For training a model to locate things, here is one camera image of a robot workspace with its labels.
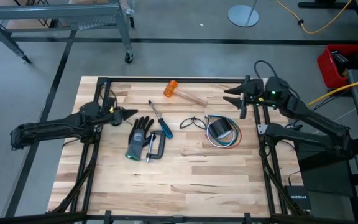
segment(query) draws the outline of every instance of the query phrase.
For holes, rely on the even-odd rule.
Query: gray floor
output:
[[[251,0],[143,0],[136,1],[136,30],[132,37],[211,38],[211,39],[292,39],[358,40],[358,19],[354,11],[344,14],[319,35],[306,35],[296,19],[275,1],[260,0],[259,23],[240,28],[227,20],[228,9]],[[337,10],[298,9],[294,0],[283,0],[315,30],[329,21]],[[21,33],[15,36],[68,36],[67,32]],[[117,37],[116,30],[89,30],[78,37]],[[39,118],[44,101],[62,56],[64,43],[19,43],[33,65],[23,64],[0,43],[0,216],[22,164],[24,151],[10,151],[9,132],[18,124]],[[75,43],[50,113],[50,119],[71,113],[80,78],[83,75],[127,76],[254,76],[256,60],[266,60],[309,102],[325,93],[316,59],[324,46],[228,45],[228,44],[133,44],[135,60],[124,62],[122,44]],[[260,66],[263,77],[271,71]],[[352,111],[351,99],[338,99],[319,109],[319,113],[336,119]],[[358,137],[355,111],[338,122],[350,126]],[[17,215],[43,213],[57,171],[62,140],[42,142],[25,187]],[[319,180],[331,184],[329,178]],[[314,213],[319,217],[352,219],[349,201],[344,197],[312,193]]]

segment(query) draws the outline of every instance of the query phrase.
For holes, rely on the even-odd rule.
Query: black tape roll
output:
[[[214,139],[221,139],[233,132],[233,128],[230,122],[226,118],[219,118],[209,127],[209,133],[211,133]]]

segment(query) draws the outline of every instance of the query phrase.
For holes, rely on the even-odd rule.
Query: screwdriver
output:
[[[161,124],[162,131],[165,133],[167,138],[171,139],[173,137],[171,129],[169,129],[169,127],[166,124],[166,122],[164,121],[164,119],[162,117],[160,117],[160,115],[158,115],[157,110],[155,109],[151,100],[149,100],[149,105],[153,108],[155,115],[157,115],[158,122]]]

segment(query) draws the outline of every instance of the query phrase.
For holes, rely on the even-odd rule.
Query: red box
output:
[[[358,52],[358,45],[327,45],[326,50],[318,57],[317,63],[323,75],[324,82],[327,88],[332,89],[347,85],[347,77],[343,77],[339,74],[335,66],[334,58],[331,55],[331,52],[335,50],[348,58],[350,55]]]

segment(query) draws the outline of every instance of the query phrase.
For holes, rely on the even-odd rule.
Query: orange hammer head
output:
[[[178,86],[178,82],[176,82],[175,80],[171,80],[167,85],[167,87],[165,88],[164,95],[166,97],[171,97],[173,95],[173,91],[177,86]]]

